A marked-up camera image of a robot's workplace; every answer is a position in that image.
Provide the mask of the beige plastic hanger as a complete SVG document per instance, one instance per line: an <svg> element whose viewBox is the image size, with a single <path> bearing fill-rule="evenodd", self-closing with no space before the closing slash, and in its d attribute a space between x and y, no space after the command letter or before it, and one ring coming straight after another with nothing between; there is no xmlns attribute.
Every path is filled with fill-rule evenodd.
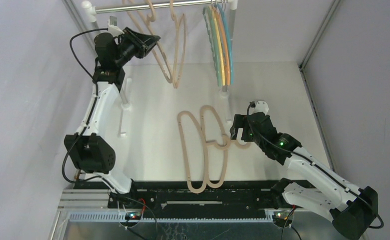
<svg viewBox="0 0 390 240"><path fill-rule="evenodd" d="M150 23L153 23L156 20L156 12L153 8L153 4L151 1L145 0L145 3L147 3L150 6L151 14L144 17L143 14L139 10L137 10L136 13L139 15L140 19L142 20L142 22L145 25L148 32L150 34L154 35L155 33L152 30L152 28L150 27ZM140 24L136 20L136 18L133 16L133 14L130 11L129 12L127 11L127 15L131 19L131 21L133 22L133 24L135 25L137 30L141 33L144 33L142 27L140 26ZM174 80L174 75L172 74L170 65L169 65L168 60L167 60L167 56L166 56L165 52L163 51L163 48L162 48L160 43L157 43L157 49L160 52L162 60L160 59L159 55L156 53L156 51L154 49L151 52L152 52L152 54L153 54L153 56L158 64L158 66L160 67L160 70L161 70L165 80L168 83L172 84L173 80Z"/></svg>
<svg viewBox="0 0 390 240"><path fill-rule="evenodd" d="M197 154L197 157L199 158L199 162L201 162L202 166L202 171L201 171L201 179L200 179L200 185L195 186L194 181L196 179L192 178L192 171L191 171L191 152L190 148L188 147L188 143L186 141L186 136L185 136L185 131L183 127L183 118L188 117L193 126L196 129L197 132L197 139L199 140L200 148L201 148L201 153ZM185 169L185 175L186 175L186 183L187 183L187 188L188 191L194 194L200 194L204 192L207 188L203 189L205 187L205 184L203 184L203 179L204 179L204 163L205 160L204 158L206 157L205 147L203 147L203 138L200 133L200 119L197 119L193 113L190 111L183 110L177 114L177 126L178 126L178 132L179 132L179 137L180 137L180 143L181 143L181 148L182 148L182 158L184 161L184 169Z"/></svg>
<svg viewBox="0 0 390 240"><path fill-rule="evenodd" d="M170 15L175 25L174 59L172 67L172 86L177 89L183 71L186 52L187 24L185 14L177 16L174 11L174 1L170 1Z"/></svg>
<svg viewBox="0 0 390 240"><path fill-rule="evenodd" d="M222 144L220 144L217 140L207 140L206 137L206 123L205 123L205 113L211 112L218 124L218 128L220 131L220 136L222 139ZM227 172L227 166L228 166L228 158L229 158L229 149L231 146L235 146L240 150L246 150L251 146L251 143L245 143L241 144L238 140L231 139L230 136L225 132L224 125L222 123L222 120L218 114L218 112L215 110L214 107L209 105L204 105L200 109L200 133L203 138L203 147L205 147L205 153L206 157L204 158L204 179L203 184L205 184L205 189L207 186L210 188L219 188L223 185L226 172ZM223 163L221 167L220 172L220 178L218 180L213 181L209 176L209 153L208 148L214 147L215 149L222 151L223 156Z"/></svg>

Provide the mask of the green wire hanger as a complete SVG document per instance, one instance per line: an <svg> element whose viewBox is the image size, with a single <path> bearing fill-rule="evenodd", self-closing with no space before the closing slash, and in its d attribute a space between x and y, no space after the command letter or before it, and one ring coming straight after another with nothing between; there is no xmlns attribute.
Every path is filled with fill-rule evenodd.
<svg viewBox="0 0 390 240"><path fill-rule="evenodd" d="M209 43L210 43L210 49L211 49L211 53L212 53L214 69L216 72L217 85L219 87L222 87L222 74L221 74L220 65L219 65L218 50L216 49L216 45L215 45L216 37L214 36L213 30L212 30L212 24L211 24L212 16L211 16L211 10L209 9L209 7L205 6L202 10L202 14L203 14L203 18L205 21L208 39L209 39Z"/></svg>

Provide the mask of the yellow wire hanger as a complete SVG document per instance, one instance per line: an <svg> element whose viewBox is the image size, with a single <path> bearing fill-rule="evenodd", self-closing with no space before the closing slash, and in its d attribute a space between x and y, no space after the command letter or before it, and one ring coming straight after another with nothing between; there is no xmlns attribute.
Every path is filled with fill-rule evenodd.
<svg viewBox="0 0 390 240"><path fill-rule="evenodd" d="M221 74L220 85L222 87L224 87L226 84L226 71L225 71L225 66L224 66L223 49L222 49L222 43L221 43L220 29L218 26L217 12L216 12L216 9L214 6L210 6L209 9L211 11L211 16L213 19L212 24L213 24L213 27L215 30L215 39L217 42L219 70L220 70L220 74Z"/></svg>

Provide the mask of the orange wire hanger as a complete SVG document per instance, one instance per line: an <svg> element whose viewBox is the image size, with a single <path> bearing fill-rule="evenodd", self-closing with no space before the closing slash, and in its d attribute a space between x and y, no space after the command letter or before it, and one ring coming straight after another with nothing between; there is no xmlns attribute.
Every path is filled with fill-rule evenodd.
<svg viewBox="0 0 390 240"><path fill-rule="evenodd" d="M224 26L223 26L223 23L221 21L220 12L219 12L219 10L216 7L215 7L215 9L216 9L216 12L217 12L218 26L219 26L219 29L220 29L221 43L222 43L222 49L223 49L223 59L224 59L224 66L225 66L226 80L227 80L230 77L230 70L229 70L229 66L228 66L229 58L228 58L228 53L227 53L226 37L225 37L225 32L224 32ZM213 33L214 33L214 36L215 36L215 30L214 30L213 24L212 24L212 30L213 30Z"/></svg>

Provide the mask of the blue wire hanger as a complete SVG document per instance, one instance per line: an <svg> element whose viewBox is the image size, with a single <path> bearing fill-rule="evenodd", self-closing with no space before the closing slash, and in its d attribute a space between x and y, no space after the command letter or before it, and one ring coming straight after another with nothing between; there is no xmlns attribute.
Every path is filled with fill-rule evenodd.
<svg viewBox="0 0 390 240"><path fill-rule="evenodd" d="M229 70L230 70L230 77L226 80L226 85L230 86L234 81L233 55L232 55L232 49L231 49L232 43L231 43L230 31L229 31L227 19L225 16L225 10L219 4L216 4L215 7L220 12L221 21L222 21L223 26L224 26L224 32L225 32L226 43L227 43L227 53L228 53L228 58L229 58L228 66L229 66Z"/></svg>

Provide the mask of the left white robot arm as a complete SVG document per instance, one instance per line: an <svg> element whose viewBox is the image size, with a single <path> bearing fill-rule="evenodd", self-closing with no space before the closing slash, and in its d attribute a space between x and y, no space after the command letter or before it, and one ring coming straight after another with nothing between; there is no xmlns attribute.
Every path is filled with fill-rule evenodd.
<svg viewBox="0 0 390 240"><path fill-rule="evenodd" d="M120 203L131 209L138 204L139 195L131 190L132 179L114 169L116 153L104 139L106 123L122 89L124 65L132 58L142 59L148 55L160 36L142 34L128 27L115 34L108 28L98 31L94 38L95 68L90 76L91 100L76 132L64 138L67 152L63 164L71 159L76 169L91 174L93 179L101 179L111 190L120 193Z"/></svg>

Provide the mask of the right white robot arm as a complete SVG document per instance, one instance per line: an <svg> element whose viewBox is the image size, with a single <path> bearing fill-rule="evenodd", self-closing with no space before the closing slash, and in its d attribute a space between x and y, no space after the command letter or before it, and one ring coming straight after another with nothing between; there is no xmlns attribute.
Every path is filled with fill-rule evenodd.
<svg viewBox="0 0 390 240"><path fill-rule="evenodd" d="M279 133L269 115L236 114L230 128L231 139L237 138L239 129L242 141L255 143L269 159L299 173L317 189L312 191L282 178L272 188L272 203L276 207L289 204L309 210L330 221L349 240L360 239L380 218L378 193L373 188L360 188L317 161L297 139Z"/></svg>

